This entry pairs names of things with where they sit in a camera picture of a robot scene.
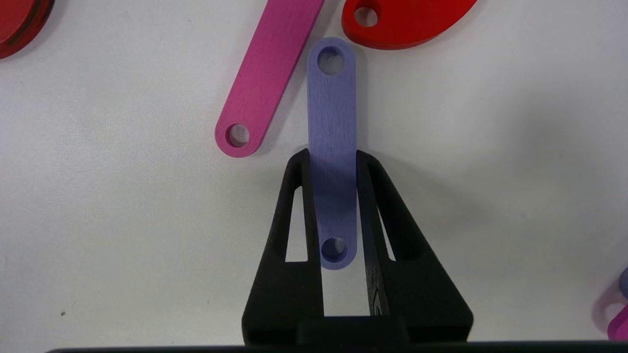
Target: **hole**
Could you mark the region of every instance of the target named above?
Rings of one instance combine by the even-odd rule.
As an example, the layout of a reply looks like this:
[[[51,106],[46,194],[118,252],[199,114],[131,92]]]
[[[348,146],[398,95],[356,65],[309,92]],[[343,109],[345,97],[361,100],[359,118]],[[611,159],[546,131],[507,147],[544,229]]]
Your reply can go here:
[[[396,261],[394,258],[393,248],[391,247],[391,241],[388,239],[388,233],[386,232],[386,227],[384,227],[384,221],[382,220],[382,215],[379,213],[379,207],[377,208],[377,216],[379,216],[379,223],[382,225],[382,232],[384,233],[384,242],[386,243],[386,250],[388,251],[388,258]]]
[[[323,242],[320,252],[327,261],[337,263],[347,254],[347,245],[341,238],[331,237]]]
[[[359,8],[355,10],[354,16],[362,27],[373,27],[377,24],[377,12],[371,8]]]
[[[318,68],[327,75],[338,75],[345,68],[345,59],[338,48],[328,46],[318,54]]]
[[[242,124],[233,125],[229,129],[229,141],[235,147],[243,147],[249,143],[249,130]]]
[[[308,244],[305,241],[303,188],[298,187],[295,190],[295,197],[292,201],[292,216],[290,216],[290,230],[288,231],[286,262],[301,263],[306,261],[308,261]]]

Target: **pink piece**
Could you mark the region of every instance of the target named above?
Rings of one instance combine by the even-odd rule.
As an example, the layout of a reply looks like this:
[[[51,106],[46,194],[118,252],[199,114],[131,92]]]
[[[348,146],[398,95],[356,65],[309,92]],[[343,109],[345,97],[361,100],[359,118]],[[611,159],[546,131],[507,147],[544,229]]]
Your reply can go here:
[[[610,321],[607,333],[609,340],[628,340],[628,306]]]
[[[323,0],[268,0],[216,123],[216,143],[227,155],[246,157],[262,143],[322,6]],[[244,146],[231,141],[236,124],[249,131]]]

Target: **purple wooden link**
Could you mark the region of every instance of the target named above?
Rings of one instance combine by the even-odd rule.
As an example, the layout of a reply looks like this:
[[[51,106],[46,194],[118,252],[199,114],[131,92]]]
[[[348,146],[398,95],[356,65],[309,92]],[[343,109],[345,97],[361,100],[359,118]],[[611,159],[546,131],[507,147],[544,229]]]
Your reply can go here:
[[[330,75],[319,61],[334,55],[344,67]],[[353,50],[341,39],[323,38],[308,57],[308,137],[321,264],[327,269],[346,267],[357,250],[355,117]]]

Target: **red wooden piece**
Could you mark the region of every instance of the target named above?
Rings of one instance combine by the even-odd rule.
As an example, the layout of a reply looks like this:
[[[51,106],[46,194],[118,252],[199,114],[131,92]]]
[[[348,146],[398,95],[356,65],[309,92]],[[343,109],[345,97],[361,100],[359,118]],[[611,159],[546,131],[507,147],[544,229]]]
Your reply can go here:
[[[0,0],[0,59],[15,54],[46,23],[54,0]]]
[[[422,44],[453,26],[476,0],[347,0],[342,29],[352,41],[376,49],[404,49]],[[355,11],[370,8],[377,24],[360,25]]]

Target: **white table surface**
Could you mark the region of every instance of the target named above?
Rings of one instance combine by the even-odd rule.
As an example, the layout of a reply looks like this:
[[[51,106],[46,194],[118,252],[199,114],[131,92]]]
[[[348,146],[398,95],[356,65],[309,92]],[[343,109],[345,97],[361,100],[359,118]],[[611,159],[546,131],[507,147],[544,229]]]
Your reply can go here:
[[[283,170],[307,144],[304,55],[257,153],[214,141],[264,5],[58,0],[0,62],[1,352],[241,344]],[[305,50],[346,38],[341,12],[327,1]],[[470,340],[604,339],[620,308],[627,15],[480,0],[417,48],[354,45],[358,146],[471,307]],[[361,259],[323,270],[327,315],[368,314]]]

